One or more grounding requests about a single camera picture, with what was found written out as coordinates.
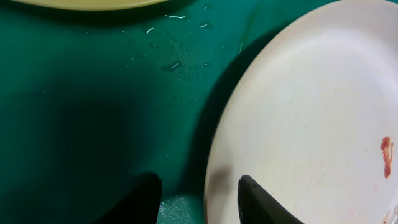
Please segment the white plate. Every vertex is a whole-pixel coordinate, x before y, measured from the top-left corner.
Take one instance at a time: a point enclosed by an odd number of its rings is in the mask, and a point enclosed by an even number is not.
[[[398,205],[384,137],[398,141],[398,5],[316,9],[264,48],[229,100],[208,161],[207,221],[239,223],[249,174],[306,224],[382,223]]]

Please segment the food residue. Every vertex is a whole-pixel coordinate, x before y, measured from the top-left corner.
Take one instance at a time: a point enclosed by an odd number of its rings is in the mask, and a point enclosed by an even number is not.
[[[394,149],[394,143],[391,142],[390,137],[382,139],[380,149],[383,151],[384,177],[387,179],[391,174],[392,152]]]

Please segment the red stain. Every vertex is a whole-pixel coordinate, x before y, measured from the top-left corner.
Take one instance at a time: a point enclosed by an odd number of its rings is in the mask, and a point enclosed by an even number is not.
[[[392,152],[394,149],[394,143],[390,143],[390,137],[384,137],[382,139],[380,149],[383,151],[384,177],[387,179],[391,174]]]

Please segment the dish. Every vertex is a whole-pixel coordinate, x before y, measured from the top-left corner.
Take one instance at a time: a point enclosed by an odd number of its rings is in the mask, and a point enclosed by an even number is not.
[[[398,197],[396,21],[392,2],[333,2],[262,50],[215,134],[208,223],[239,223],[244,174],[306,224],[391,221]]]
[[[165,0],[16,0],[57,9],[105,11],[148,6]]]

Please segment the green surface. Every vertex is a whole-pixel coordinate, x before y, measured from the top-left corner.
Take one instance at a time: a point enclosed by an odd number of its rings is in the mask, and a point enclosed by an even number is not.
[[[207,156],[231,91],[273,36],[328,2],[114,12],[0,2],[0,223],[90,223],[146,171],[163,180],[159,223],[203,223]]]

